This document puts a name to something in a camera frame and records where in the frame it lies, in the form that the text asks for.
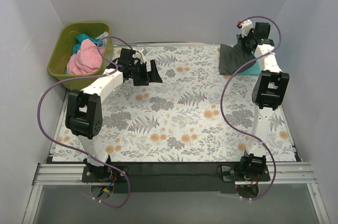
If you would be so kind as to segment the dark grey t shirt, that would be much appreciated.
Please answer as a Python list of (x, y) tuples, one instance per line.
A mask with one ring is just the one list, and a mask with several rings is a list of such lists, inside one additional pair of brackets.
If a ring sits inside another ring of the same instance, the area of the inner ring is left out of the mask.
[(234, 46), (220, 45), (219, 72), (220, 75), (231, 75), (242, 65), (254, 59), (251, 52), (244, 51), (242, 44), (238, 41)]

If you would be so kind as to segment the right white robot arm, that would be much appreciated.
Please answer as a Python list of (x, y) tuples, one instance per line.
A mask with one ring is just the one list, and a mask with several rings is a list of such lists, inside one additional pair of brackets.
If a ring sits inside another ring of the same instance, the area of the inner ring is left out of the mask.
[(282, 72), (275, 57), (275, 44), (269, 38), (270, 24), (251, 20), (238, 22), (241, 29), (238, 41), (246, 52), (258, 58), (261, 73), (252, 92), (254, 121), (244, 156), (240, 160), (239, 175), (247, 181), (258, 182), (268, 174), (263, 142), (268, 138), (275, 111), (282, 104), (289, 82), (289, 74)]

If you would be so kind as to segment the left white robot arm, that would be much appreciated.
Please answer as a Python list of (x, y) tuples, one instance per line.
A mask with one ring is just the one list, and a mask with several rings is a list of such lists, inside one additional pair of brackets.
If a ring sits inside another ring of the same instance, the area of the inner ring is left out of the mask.
[(149, 61), (147, 70), (144, 51), (122, 48), (120, 57), (113, 59), (102, 77), (81, 90), (73, 90), (68, 97), (65, 126), (80, 141), (84, 151), (89, 154), (83, 162), (89, 174), (96, 180), (106, 182), (112, 177), (112, 168), (99, 133), (103, 125), (102, 102), (118, 86), (131, 79), (134, 86), (148, 86), (150, 83), (162, 83), (156, 62)]

